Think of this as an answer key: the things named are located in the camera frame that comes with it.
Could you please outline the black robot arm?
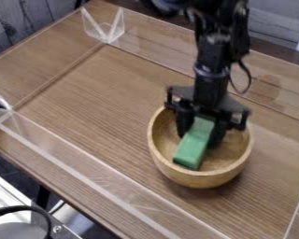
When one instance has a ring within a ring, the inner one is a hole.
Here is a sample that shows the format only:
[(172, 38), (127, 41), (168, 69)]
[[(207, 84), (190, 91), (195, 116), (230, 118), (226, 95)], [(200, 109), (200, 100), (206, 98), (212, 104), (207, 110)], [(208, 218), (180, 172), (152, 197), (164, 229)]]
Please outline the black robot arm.
[(167, 88), (164, 106), (176, 114), (178, 134), (186, 135), (195, 119), (215, 124), (206, 144), (219, 146), (226, 132), (247, 128), (250, 109), (230, 96), (231, 68), (244, 67), (250, 54), (248, 0), (163, 0), (166, 8), (183, 10), (195, 25), (195, 83)]

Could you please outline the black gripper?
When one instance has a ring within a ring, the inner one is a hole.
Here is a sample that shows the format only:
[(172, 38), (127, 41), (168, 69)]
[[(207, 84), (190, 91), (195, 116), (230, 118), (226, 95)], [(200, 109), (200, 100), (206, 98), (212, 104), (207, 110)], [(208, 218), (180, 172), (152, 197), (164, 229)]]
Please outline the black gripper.
[(215, 124), (208, 148), (222, 143), (227, 130), (244, 131), (251, 110), (226, 93), (212, 108), (194, 100), (194, 86), (170, 86), (164, 107), (176, 115), (178, 135), (183, 136), (191, 129), (194, 117), (204, 117)]

